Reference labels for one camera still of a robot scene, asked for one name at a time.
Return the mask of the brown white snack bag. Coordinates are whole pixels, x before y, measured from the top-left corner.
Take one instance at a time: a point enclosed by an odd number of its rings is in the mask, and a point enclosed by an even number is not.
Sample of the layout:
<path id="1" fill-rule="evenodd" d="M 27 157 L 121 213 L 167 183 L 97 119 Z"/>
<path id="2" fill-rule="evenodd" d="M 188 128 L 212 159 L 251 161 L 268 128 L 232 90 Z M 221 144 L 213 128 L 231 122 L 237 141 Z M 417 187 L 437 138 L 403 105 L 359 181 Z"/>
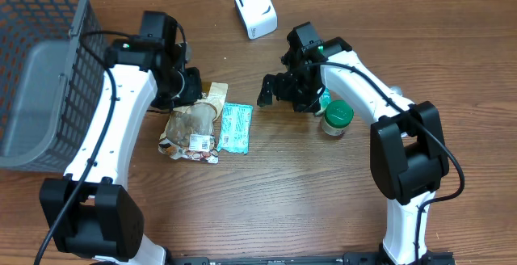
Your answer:
<path id="1" fill-rule="evenodd" d="M 222 113 L 228 88 L 227 83 L 203 83 L 201 99 L 174 108 L 160 136 L 158 151 L 173 160 L 217 164 L 214 124 Z"/>

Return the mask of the teal white tissue pack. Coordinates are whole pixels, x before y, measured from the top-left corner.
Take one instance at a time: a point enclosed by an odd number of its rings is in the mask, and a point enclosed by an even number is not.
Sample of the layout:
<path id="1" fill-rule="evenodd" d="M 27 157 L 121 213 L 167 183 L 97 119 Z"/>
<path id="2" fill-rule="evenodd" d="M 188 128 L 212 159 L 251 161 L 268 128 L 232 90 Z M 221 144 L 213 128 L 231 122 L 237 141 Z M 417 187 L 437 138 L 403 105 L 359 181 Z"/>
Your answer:
<path id="1" fill-rule="evenodd" d="M 322 93 L 322 95 L 319 97 L 318 103 L 319 108 L 314 112 L 315 116 L 322 116 L 324 114 L 324 111 L 328 107 L 328 105 L 332 102 L 331 94 L 328 89 L 325 89 L 325 91 Z"/>

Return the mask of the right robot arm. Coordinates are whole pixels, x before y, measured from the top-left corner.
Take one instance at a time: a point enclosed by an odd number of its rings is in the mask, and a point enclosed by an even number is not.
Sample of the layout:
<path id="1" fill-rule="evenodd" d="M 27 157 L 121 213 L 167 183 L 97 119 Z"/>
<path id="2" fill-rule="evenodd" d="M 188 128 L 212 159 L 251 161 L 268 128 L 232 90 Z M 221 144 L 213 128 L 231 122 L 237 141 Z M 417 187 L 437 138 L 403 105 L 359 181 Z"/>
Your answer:
<path id="1" fill-rule="evenodd" d="M 284 73 L 263 79 L 257 104 L 289 101 L 315 113 L 325 89 L 339 95 L 370 128 L 370 170 L 388 200 L 387 229 L 376 253 L 345 254 L 347 264 L 453 264 L 450 253 L 427 249 L 429 202 L 449 172 L 441 120 L 430 102 L 415 104 L 390 89 L 342 38 L 324 41 L 311 23 L 287 36 Z"/>

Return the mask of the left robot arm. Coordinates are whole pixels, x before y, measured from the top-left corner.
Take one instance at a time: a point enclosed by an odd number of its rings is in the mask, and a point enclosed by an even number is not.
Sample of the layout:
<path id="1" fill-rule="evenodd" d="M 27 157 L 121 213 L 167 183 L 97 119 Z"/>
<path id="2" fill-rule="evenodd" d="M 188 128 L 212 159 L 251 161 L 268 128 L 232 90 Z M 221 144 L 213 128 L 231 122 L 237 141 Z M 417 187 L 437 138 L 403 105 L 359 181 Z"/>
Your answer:
<path id="1" fill-rule="evenodd" d="M 86 137 L 59 179 L 46 179 L 40 204 L 49 231 L 36 254 L 40 263 L 50 242 L 60 252 L 97 264 L 171 264 L 170 251 L 144 234 L 144 216 L 128 194 L 128 168 L 142 120 L 150 107 L 172 111 L 201 98 L 197 68 L 188 68 L 181 24 L 165 12 L 145 11 L 136 35 L 116 33 L 102 55 L 86 32 L 80 45 L 104 71 Z"/>

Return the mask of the yellow drink bottle grey cap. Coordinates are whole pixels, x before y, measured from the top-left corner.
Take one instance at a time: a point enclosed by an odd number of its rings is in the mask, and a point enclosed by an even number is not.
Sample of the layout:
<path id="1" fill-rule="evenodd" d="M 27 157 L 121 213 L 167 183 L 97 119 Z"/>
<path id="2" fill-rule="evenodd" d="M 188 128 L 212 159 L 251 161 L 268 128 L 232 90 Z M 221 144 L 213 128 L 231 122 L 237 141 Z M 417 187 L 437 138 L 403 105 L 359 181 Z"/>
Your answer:
<path id="1" fill-rule="evenodd" d="M 403 96 L 403 92 L 399 86 L 391 86 L 390 89 L 396 94 Z"/>

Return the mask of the green white can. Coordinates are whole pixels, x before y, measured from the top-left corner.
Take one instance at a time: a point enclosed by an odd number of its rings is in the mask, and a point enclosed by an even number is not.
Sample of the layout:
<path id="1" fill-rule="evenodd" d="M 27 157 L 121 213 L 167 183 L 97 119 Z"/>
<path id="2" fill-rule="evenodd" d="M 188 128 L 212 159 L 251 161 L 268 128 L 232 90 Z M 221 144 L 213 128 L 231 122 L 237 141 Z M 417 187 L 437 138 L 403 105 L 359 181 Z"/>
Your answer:
<path id="1" fill-rule="evenodd" d="M 332 101 L 325 109 L 321 127 L 322 130 L 334 137 L 343 135 L 354 117 L 354 110 L 344 100 Z"/>

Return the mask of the mint green tissue pack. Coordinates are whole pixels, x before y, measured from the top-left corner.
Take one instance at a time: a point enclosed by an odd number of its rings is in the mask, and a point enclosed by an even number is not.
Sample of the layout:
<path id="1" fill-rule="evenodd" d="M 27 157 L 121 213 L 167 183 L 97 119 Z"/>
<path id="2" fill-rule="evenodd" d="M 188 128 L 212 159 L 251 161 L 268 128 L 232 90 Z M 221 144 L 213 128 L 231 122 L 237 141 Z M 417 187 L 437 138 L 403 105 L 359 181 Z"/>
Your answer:
<path id="1" fill-rule="evenodd" d="M 226 103 L 222 111 L 220 139 L 216 150 L 248 154 L 250 126 L 253 114 L 251 105 Z"/>

